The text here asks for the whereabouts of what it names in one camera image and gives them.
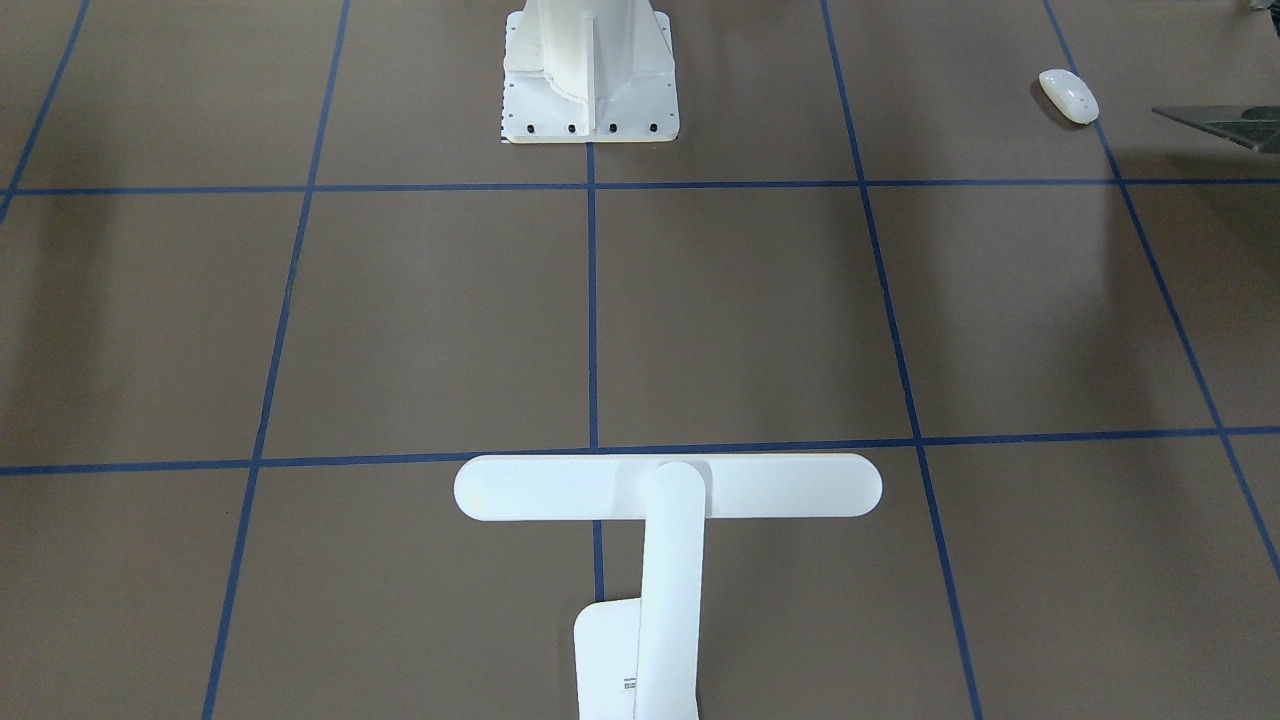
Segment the white desk lamp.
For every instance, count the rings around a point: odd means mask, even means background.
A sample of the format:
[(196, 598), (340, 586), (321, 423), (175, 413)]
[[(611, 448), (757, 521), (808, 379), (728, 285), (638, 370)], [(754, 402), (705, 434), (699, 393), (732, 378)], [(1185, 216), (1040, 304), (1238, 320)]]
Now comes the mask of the white desk lamp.
[(485, 455), (453, 486), (477, 521), (641, 521), (640, 594), (573, 623), (581, 719), (695, 719), (710, 519), (859, 518), (883, 480), (856, 454)]

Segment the white computer mouse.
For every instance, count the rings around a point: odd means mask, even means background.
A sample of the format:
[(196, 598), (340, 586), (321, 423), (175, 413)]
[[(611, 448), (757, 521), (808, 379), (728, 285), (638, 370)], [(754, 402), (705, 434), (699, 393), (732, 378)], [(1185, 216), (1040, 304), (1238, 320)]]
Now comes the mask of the white computer mouse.
[(1064, 68), (1042, 70), (1038, 85), (1062, 118), (1075, 126), (1089, 126), (1100, 118), (1100, 105), (1089, 86)]

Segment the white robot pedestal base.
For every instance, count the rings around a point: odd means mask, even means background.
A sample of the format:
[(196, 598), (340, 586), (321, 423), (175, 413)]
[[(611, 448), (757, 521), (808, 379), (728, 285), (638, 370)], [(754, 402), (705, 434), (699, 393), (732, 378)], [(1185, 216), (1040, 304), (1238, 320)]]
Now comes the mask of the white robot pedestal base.
[(649, 1), (527, 1), (506, 18), (503, 72), (507, 143), (680, 135), (672, 24)]

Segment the grey laptop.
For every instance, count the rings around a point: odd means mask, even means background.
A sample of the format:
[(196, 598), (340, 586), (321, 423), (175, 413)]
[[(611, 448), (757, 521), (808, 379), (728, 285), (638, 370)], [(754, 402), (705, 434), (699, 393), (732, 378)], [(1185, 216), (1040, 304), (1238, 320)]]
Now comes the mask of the grey laptop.
[(1156, 106), (1151, 111), (1260, 154), (1279, 154), (1279, 105)]

